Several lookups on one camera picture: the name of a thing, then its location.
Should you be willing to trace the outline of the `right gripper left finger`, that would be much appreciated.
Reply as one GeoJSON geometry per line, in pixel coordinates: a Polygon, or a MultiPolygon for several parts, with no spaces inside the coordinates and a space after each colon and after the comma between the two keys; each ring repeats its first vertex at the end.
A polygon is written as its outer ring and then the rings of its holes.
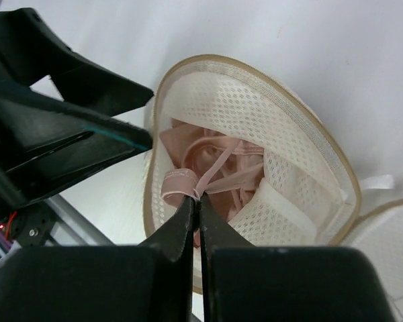
{"type": "Polygon", "coordinates": [[[0,321],[188,321],[193,200],[137,246],[17,250],[0,269],[0,321]]]}

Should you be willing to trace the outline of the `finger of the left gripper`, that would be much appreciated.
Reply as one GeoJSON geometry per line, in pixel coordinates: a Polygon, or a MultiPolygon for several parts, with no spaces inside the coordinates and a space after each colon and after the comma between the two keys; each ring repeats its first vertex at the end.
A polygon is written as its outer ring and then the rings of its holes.
{"type": "Polygon", "coordinates": [[[117,115],[152,96],[150,90],[124,91],[95,110],[31,91],[0,93],[0,210],[52,197],[149,150],[150,134],[117,115]]]}
{"type": "Polygon", "coordinates": [[[26,87],[49,76],[65,101],[108,116],[143,107],[154,95],[72,51],[32,8],[0,11],[0,72],[26,87]]]}

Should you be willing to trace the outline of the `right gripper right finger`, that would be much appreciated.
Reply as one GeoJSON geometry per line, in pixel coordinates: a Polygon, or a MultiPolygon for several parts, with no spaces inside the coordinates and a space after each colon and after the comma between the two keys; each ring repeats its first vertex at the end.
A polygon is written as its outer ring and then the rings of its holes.
{"type": "Polygon", "coordinates": [[[359,250],[256,247],[204,195],[199,231],[206,321],[393,321],[384,288],[359,250]]]}

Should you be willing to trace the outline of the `pink satin bra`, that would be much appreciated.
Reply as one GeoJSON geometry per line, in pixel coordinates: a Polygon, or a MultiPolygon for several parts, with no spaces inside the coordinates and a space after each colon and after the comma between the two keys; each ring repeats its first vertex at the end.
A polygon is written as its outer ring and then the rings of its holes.
{"type": "Polygon", "coordinates": [[[208,194],[225,221],[254,197],[264,176],[264,149],[243,139],[182,123],[161,132],[174,169],[166,173],[161,198],[178,207],[183,197],[208,194]]]}

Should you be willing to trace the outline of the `round mesh laundry bag glasses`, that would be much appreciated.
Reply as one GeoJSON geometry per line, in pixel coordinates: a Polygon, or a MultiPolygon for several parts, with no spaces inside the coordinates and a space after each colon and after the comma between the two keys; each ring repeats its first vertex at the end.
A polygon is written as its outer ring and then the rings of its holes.
{"type": "Polygon", "coordinates": [[[351,246],[371,260],[403,321],[403,199],[360,215],[361,194],[394,188],[357,180],[339,145],[290,89],[225,56],[186,58],[163,77],[153,105],[144,192],[152,235],[184,197],[207,194],[255,246],[351,246]]]}

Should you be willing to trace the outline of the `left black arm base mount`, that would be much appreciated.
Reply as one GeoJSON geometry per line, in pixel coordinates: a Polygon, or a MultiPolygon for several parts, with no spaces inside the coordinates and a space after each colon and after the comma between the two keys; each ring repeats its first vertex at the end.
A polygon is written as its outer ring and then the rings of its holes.
{"type": "Polygon", "coordinates": [[[4,238],[22,247],[43,246],[56,223],[56,213],[46,202],[29,205],[11,213],[4,238]]]}

